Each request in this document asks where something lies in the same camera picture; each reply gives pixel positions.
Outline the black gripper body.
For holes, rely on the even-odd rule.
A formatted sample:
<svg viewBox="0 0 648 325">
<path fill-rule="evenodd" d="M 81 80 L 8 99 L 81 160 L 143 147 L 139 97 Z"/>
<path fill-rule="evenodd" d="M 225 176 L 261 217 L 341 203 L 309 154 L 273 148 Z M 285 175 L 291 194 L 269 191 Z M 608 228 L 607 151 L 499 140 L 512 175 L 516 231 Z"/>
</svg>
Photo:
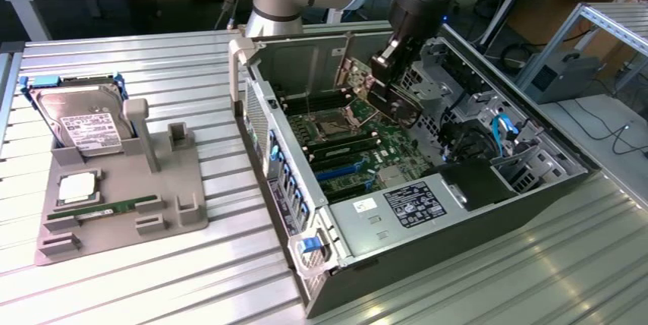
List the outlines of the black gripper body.
<svg viewBox="0 0 648 325">
<path fill-rule="evenodd" d="M 451 0 L 392 0 L 389 25 L 393 29 L 389 41 L 421 43 L 432 38 L 448 10 Z"/>
</svg>

